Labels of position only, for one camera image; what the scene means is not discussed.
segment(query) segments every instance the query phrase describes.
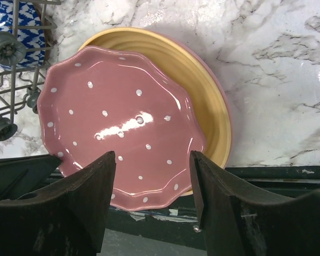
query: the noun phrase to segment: metal wire rack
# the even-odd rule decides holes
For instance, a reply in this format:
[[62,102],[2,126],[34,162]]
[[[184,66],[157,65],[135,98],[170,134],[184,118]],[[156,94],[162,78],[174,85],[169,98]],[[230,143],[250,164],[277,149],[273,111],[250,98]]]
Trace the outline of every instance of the metal wire rack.
[[[35,51],[50,51],[54,45],[52,42],[46,40],[45,47],[38,48],[26,48],[20,41],[18,41],[18,30],[32,30],[42,29],[45,32],[51,29],[56,29],[57,25],[46,16],[46,8],[48,5],[60,5],[60,0],[11,0],[13,1],[13,22],[9,28],[12,33],[0,31],[0,64],[4,66],[11,66],[11,70],[0,72],[0,88],[4,84],[4,76],[10,75],[11,82],[8,90],[0,90],[0,101],[5,105],[0,107],[0,141],[4,141],[12,137],[18,127],[14,123],[14,115],[18,111],[22,110],[25,106],[30,107],[33,112],[37,113],[37,99],[40,94],[39,85],[40,78],[44,81],[45,77],[41,74],[41,70],[47,69],[50,63],[45,60],[42,65],[36,65],[28,68],[17,68],[17,64],[20,63],[27,52]],[[21,26],[19,25],[19,6],[21,2],[39,4],[41,7],[40,26]],[[30,84],[16,87],[17,73],[19,73],[18,79],[26,81],[22,78],[23,72],[34,71],[33,80]],[[17,90],[26,90],[26,94],[23,96],[22,101],[15,101],[15,93]],[[9,94],[10,101],[7,102],[3,98],[3,94]]]

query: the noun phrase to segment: white marble surface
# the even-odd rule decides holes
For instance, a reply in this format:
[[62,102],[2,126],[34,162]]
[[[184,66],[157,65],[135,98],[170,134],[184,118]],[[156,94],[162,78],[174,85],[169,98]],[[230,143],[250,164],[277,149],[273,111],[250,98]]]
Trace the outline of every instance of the white marble surface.
[[[48,12],[59,25],[55,61],[118,26],[192,48],[231,105],[229,166],[320,165],[320,0],[66,0]],[[26,108],[16,120],[0,158],[46,153],[38,117]]]

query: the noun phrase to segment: blue and white bowl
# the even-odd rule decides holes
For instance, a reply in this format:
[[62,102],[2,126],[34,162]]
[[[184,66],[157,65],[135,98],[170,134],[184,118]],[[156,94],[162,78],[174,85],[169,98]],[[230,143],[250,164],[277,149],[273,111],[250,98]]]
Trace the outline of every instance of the blue and white bowl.
[[[13,1],[0,0],[0,31],[12,32],[9,26],[13,25]],[[20,2],[19,6],[20,26],[41,26],[41,20],[32,3]],[[45,47],[45,36],[42,29],[18,29],[18,41],[26,48]],[[17,64],[17,68],[31,68],[41,66],[44,62],[45,51],[27,52],[25,58]],[[0,65],[5,70],[11,70],[9,66]]]

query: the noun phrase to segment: yellow plate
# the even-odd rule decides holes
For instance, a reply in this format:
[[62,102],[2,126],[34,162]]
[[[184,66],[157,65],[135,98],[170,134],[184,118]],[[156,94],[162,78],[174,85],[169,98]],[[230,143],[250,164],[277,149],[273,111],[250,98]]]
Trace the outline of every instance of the yellow plate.
[[206,137],[204,154],[225,167],[231,149],[228,110],[215,81],[192,54],[172,40],[140,28],[108,29],[91,37],[80,49],[88,45],[139,52],[180,84],[190,95],[194,113]]

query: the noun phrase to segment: pink plate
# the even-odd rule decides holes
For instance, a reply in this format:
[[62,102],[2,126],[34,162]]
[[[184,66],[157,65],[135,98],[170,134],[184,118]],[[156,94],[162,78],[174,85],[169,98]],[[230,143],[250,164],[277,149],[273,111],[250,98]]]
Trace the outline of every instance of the pink plate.
[[88,46],[52,66],[38,99],[42,139],[71,175],[116,154],[111,205],[166,207],[190,187],[205,139],[186,91],[142,54]]

